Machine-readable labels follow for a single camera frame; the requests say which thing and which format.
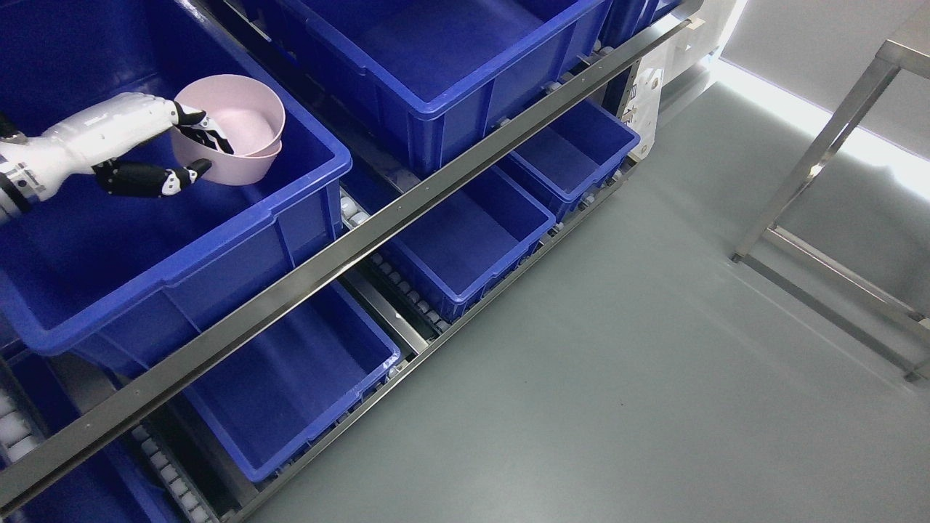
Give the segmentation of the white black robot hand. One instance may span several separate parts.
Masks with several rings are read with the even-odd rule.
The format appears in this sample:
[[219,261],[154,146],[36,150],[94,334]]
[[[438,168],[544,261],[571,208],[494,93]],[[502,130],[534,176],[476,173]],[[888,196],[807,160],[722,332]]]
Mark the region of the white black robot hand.
[[137,146],[179,129],[200,145],[233,153],[225,132],[205,110],[142,92],[124,92],[67,117],[29,138],[32,169],[49,185],[51,198],[70,176],[93,176],[108,195],[169,198],[189,188],[211,168],[196,160],[180,168],[121,161]]

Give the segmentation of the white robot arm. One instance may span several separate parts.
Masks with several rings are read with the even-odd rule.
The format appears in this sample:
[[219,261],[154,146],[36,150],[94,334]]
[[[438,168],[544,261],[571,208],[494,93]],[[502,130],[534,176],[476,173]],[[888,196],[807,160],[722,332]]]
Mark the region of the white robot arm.
[[34,172],[29,139],[1,113],[1,224],[6,225],[51,198],[46,182]]

